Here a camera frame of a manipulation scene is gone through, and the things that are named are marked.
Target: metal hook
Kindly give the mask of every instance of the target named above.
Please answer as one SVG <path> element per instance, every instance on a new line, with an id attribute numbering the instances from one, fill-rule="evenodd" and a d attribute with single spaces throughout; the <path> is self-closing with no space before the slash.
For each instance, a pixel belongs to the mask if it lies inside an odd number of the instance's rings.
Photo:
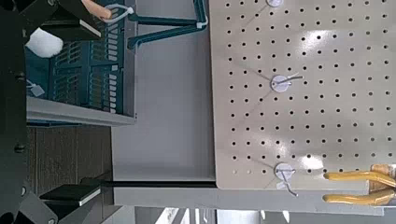
<path id="1" fill-rule="evenodd" d="M 296 172 L 295 169 L 293 169 L 289 164 L 284 163 L 284 162 L 281 162 L 275 168 L 275 173 L 276 173 L 277 178 L 282 180 L 282 183 L 284 185 L 286 185 L 288 192 L 291 195 L 293 195 L 294 197 L 298 197 L 298 194 L 296 192 L 294 192 L 293 190 L 291 190 L 291 186 L 289 183 L 289 179 L 295 172 Z"/>
<path id="2" fill-rule="evenodd" d="M 285 183 L 286 188 L 288 189 L 288 192 L 289 192 L 291 195 L 293 195 L 294 197 L 298 197 L 298 194 L 297 194 L 296 192 L 294 192 L 294 191 L 291 190 L 291 188 L 290 188 L 290 183 L 289 183 L 288 180 L 286 179 L 285 174 L 283 174 L 283 171 L 280 171 L 280 173 L 281 173 L 282 176 L 283 176 L 283 179 L 284 179 L 283 182 Z"/>

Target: pliers handle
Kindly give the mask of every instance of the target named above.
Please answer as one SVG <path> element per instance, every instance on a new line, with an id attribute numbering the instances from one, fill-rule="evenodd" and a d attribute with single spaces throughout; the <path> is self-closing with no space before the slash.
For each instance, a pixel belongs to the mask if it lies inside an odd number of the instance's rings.
<path id="1" fill-rule="evenodd" d="M 378 172 L 353 171 L 344 173 L 327 173 L 324 178 L 336 181 L 371 180 L 396 188 L 396 180 Z M 384 205 L 396 196 L 394 189 L 382 189 L 369 195 L 327 194 L 323 196 L 326 203 L 353 203 L 361 205 Z"/>

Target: metal stand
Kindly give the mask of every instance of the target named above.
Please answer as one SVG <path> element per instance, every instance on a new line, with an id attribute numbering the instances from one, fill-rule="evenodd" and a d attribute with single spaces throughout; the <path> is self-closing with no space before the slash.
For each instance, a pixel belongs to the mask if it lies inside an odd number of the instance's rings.
<path id="1" fill-rule="evenodd" d="M 129 21 L 137 21 L 140 25 L 160 25 L 160 26 L 180 26 L 178 28 L 151 33 L 147 35 L 138 35 L 128 39 L 128 49 L 134 49 L 143 43 L 161 40 L 178 35 L 186 35 L 203 31 L 207 26 L 207 16 L 203 0 L 193 0 L 197 20 L 170 19 L 157 17 L 141 17 L 132 14 L 128 17 Z"/>

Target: teal plastic crate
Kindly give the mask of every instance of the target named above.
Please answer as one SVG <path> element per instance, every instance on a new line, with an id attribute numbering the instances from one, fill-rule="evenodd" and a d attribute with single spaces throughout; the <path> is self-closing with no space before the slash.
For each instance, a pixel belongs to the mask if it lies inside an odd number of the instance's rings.
<path id="1" fill-rule="evenodd" d="M 102 6 L 115 3 L 124 1 L 98 1 Z M 46 92 L 40 98 L 122 114 L 124 20 L 105 24 L 93 19 L 101 40 L 66 42 L 50 60 L 26 50 L 27 76 Z"/>

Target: pegboard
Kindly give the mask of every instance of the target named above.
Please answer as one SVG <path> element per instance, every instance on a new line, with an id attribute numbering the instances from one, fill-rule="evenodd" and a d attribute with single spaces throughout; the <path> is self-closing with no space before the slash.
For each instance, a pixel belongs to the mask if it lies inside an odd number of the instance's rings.
<path id="1" fill-rule="evenodd" d="M 395 162 L 395 1 L 209 5 L 219 188 L 276 189 L 287 162 L 293 189 L 362 190 L 322 176 Z"/>

